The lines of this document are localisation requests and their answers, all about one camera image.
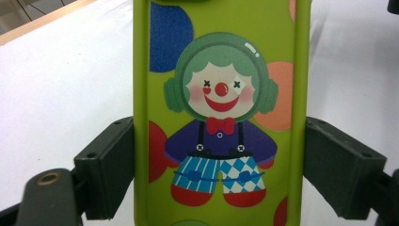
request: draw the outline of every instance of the red bow tie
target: red bow tie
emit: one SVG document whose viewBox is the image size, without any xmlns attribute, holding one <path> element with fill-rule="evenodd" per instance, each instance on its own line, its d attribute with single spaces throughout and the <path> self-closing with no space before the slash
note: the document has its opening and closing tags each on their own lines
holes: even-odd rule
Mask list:
<svg viewBox="0 0 399 226">
<path fill-rule="evenodd" d="M 210 117 L 206 120 L 206 129 L 209 134 L 213 135 L 217 131 L 223 131 L 227 135 L 234 133 L 235 120 L 233 118 L 227 118 L 224 120 L 218 120 L 214 117 Z"/>
</svg>

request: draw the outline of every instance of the phone case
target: phone case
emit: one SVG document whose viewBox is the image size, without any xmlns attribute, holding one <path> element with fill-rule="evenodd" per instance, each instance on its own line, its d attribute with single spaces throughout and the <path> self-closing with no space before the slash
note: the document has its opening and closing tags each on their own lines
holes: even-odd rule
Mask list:
<svg viewBox="0 0 399 226">
<path fill-rule="evenodd" d="M 135 0 L 137 226 L 299 225 L 309 0 Z"/>
</svg>

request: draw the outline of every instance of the clown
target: clown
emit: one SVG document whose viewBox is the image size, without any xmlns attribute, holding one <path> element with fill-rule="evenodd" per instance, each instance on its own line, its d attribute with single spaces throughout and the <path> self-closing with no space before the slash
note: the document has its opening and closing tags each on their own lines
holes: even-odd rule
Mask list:
<svg viewBox="0 0 399 226">
<path fill-rule="evenodd" d="M 168 160 L 179 165 L 174 200 L 203 205 L 221 184 L 233 206 L 261 202 L 263 170 L 273 165 L 277 145 L 248 119 L 273 110 L 278 87 L 255 46 L 230 33 L 198 38 L 181 54 L 165 95 L 169 109 L 195 118 L 166 142 Z"/>
</svg>

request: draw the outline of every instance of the white surface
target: white surface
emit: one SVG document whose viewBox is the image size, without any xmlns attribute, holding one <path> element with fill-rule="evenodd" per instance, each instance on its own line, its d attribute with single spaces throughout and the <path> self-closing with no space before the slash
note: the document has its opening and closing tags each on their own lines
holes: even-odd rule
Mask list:
<svg viewBox="0 0 399 226">
<path fill-rule="evenodd" d="M 312 3 L 308 115 L 332 123 L 399 168 L 399 16 L 388 0 Z M 0 210 L 24 184 L 72 159 L 103 129 L 133 114 L 132 1 L 97 0 L 0 46 Z M 304 226 L 371 226 L 336 217 L 304 182 Z M 116 217 L 133 225 L 130 188 Z"/>
</svg>

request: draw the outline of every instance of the clown's sleeve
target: clown's sleeve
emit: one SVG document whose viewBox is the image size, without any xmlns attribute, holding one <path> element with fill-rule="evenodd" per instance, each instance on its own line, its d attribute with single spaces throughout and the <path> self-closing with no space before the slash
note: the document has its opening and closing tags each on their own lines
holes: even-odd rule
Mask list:
<svg viewBox="0 0 399 226">
<path fill-rule="evenodd" d="M 189 153 L 197 149 L 199 142 L 200 122 L 192 121 L 168 138 L 165 149 L 171 165 L 180 165 Z"/>
<path fill-rule="evenodd" d="M 264 170 L 272 167 L 278 148 L 276 142 L 250 121 L 243 121 L 243 132 L 246 151 L 253 153 L 258 166 Z"/>
</svg>

